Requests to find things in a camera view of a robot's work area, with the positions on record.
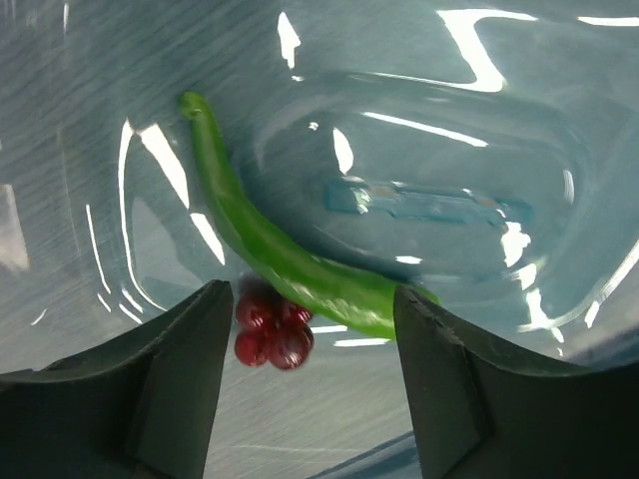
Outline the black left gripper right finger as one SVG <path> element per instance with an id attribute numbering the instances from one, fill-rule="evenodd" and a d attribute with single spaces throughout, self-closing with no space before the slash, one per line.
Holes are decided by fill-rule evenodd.
<path id="1" fill-rule="evenodd" d="M 393 316 L 426 478 L 634 478 L 638 366 L 530 351 L 401 286 Z"/>

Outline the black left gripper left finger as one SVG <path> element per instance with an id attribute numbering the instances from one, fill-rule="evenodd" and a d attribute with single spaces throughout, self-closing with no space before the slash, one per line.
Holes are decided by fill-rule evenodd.
<path id="1" fill-rule="evenodd" d="M 101 345 L 3 374 L 2 476 L 202 477 L 232 309 L 230 285 L 212 281 Z"/>

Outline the green chili pepper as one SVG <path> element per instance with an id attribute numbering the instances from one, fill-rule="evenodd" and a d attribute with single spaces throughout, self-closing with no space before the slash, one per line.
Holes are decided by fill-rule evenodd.
<path id="1" fill-rule="evenodd" d="M 395 339 L 393 304 L 400 282 L 297 244 L 250 201 L 206 99 L 186 91 L 179 107 L 190 122 L 198 179 L 224 243 L 284 298 L 360 333 Z"/>

